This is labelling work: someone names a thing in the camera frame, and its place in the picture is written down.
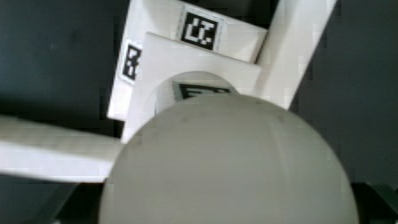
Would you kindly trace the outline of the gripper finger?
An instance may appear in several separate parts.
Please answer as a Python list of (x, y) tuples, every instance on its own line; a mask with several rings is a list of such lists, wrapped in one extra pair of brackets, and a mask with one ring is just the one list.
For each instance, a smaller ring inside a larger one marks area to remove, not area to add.
[(359, 224), (398, 224), (398, 189), (388, 184), (354, 183)]

